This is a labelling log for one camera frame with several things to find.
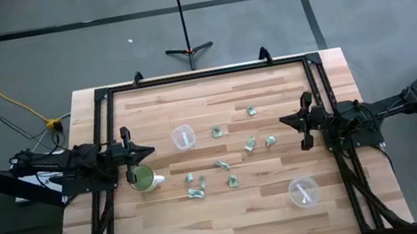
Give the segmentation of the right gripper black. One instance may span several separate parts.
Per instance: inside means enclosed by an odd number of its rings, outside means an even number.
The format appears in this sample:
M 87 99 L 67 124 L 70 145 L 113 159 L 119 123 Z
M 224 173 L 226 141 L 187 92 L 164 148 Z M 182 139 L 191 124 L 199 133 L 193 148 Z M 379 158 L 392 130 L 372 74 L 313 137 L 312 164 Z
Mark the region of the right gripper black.
M 325 123 L 327 116 L 324 105 L 317 105 L 312 108 L 312 97 L 312 93 L 304 92 L 299 100 L 301 108 L 298 116 L 304 135 L 301 144 L 303 150 L 311 149 L 314 146 L 314 136 L 310 132 L 319 130 L 320 126 Z M 298 116 L 297 114 L 289 114 L 288 116 L 280 117 L 279 121 L 299 131 Z

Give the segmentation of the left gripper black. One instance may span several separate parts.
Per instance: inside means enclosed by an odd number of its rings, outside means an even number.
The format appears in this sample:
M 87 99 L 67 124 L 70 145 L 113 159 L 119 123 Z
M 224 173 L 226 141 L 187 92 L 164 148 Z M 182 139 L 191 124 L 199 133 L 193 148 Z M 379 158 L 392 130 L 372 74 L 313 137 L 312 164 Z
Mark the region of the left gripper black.
M 120 167 L 126 167 L 126 180 L 128 183 L 136 182 L 132 167 L 135 165 L 134 154 L 135 150 L 131 146 L 131 133 L 127 127 L 120 127 L 120 142 L 112 142 L 108 145 L 107 153 L 113 169 L 118 172 Z M 136 151 L 140 152 L 137 155 L 137 160 L 142 161 L 147 156 L 154 152 L 154 147 L 136 146 Z

